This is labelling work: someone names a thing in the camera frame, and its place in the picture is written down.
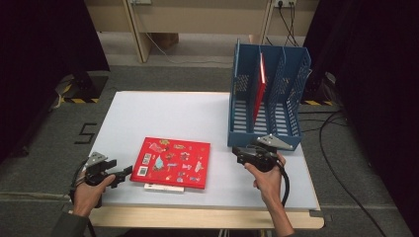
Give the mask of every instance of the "hand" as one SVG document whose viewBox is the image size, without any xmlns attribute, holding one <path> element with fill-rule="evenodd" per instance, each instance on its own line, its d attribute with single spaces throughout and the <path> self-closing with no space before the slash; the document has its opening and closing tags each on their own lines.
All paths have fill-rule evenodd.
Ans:
<svg viewBox="0 0 419 237">
<path fill-rule="evenodd" d="M 73 214 L 88 217 L 105 191 L 106 186 L 110 185 L 114 179 L 115 175 L 110 175 L 97 186 L 89 186 L 86 183 L 80 184 L 74 194 Z"/>
<path fill-rule="evenodd" d="M 281 153 L 277 153 L 280 165 L 286 165 L 286 159 Z M 261 172 L 252 164 L 246 163 L 244 167 L 255 177 L 253 187 L 261 191 L 262 201 L 268 207 L 277 236 L 290 236 L 293 234 L 293 226 L 287 217 L 286 211 L 281 204 L 281 181 L 280 168 L 275 166 L 269 172 Z"/>
<path fill-rule="evenodd" d="M 277 153 L 277 156 L 281 163 L 285 165 L 287 161 L 284 156 L 281 153 Z M 255 177 L 256 180 L 253 182 L 253 187 L 258 188 L 261 191 L 262 201 L 268 208 L 270 208 L 274 202 L 281 202 L 280 192 L 282 175 L 278 166 L 275 166 L 271 171 L 266 173 L 259 171 L 255 166 L 249 163 L 244 164 L 244 167 Z"/>
</svg>

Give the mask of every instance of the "red picture book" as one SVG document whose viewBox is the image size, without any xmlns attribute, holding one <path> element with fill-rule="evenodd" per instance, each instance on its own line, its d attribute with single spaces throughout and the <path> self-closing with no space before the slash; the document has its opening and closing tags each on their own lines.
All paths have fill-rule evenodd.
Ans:
<svg viewBox="0 0 419 237">
<path fill-rule="evenodd" d="M 209 158 L 206 142 L 145 137 L 130 180 L 203 190 Z"/>
<path fill-rule="evenodd" d="M 259 109 L 262 104 L 263 95 L 265 94 L 266 88 L 266 75 L 265 75 L 265 59 L 263 53 L 261 52 L 261 60 L 259 65 L 259 78 L 257 82 L 257 92 L 255 98 L 255 107 L 253 109 L 253 121 L 256 122 L 256 117 L 258 116 Z"/>
</svg>

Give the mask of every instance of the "wall socket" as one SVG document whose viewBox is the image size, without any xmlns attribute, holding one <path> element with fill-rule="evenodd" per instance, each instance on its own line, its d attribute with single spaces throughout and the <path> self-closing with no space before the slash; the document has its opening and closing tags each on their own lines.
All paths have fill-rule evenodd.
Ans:
<svg viewBox="0 0 419 237">
<path fill-rule="evenodd" d="M 278 3 L 282 1 L 283 2 L 283 8 L 290 8 L 292 3 L 295 6 L 296 0 L 275 0 L 275 7 L 278 7 Z"/>
</svg>

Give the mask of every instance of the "yellow black tape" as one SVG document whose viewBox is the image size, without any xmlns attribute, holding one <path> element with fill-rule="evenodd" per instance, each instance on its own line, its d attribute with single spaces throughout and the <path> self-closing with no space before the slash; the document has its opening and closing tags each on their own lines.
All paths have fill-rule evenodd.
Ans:
<svg viewBox="0 0 419 237">
<path fill-rule="evenodd" d="M 73 103 L 73 104 L 87 104 L 87 103 L 98 103 L 99 99 L 62 98 L 61 102 Z"/>
<path fill-rule="evenodd" d="M 310 106 L 332 106 L 331 101 L 301 101 L 300 104 L 302 105 L 310 105 Z"/>
</svg>

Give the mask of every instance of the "white table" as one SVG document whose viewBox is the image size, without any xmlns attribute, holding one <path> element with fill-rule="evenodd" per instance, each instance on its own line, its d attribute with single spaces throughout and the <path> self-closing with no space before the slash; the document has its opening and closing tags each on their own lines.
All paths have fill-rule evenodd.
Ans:
<svg viewBox="0 0 419 237">
<path fill-rule="evenodd" d="M 94 225 L 273 228 L 253 176 L 227 147 L 228 100 L 228 93 L 117 93 L 92 152 L 117 159 L 118 171 L 134 165 L 145 136 L 209 142 L 207 186 L 169 194 L 147 192 L 127 180 L 107 189 L 103 207 L 91 215 Z M 319 205 L 301 147 L 283 154 L 291 180 L 286 208 L 294 228 L 322 227 L 321 217 L 310 216 Z"/>
</svg>

